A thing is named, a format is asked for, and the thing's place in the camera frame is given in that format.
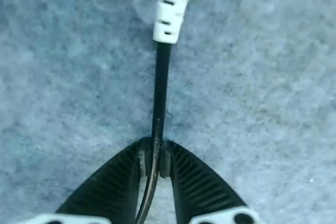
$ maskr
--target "white plug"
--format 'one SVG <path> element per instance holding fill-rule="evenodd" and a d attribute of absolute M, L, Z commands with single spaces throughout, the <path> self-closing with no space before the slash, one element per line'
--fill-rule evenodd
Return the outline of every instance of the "white plug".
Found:
<path fill-rule="evenodd" d="M 185 9 L 189 0 L 158 0 L 153 39 L 175 44 L 179 39 Z"/>

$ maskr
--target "floor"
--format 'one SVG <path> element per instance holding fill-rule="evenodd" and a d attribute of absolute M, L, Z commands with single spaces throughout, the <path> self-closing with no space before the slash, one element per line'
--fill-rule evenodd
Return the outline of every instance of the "floor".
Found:
<path fill-rule="evenodd" d="M 156 0 L 0 0 L 0 222 L 150 134 Z M 336 0 L 191 0 L 165 137 L 266 223 L 336 219 Z M 176 223 L 161 180 L 147 223 Z"/>

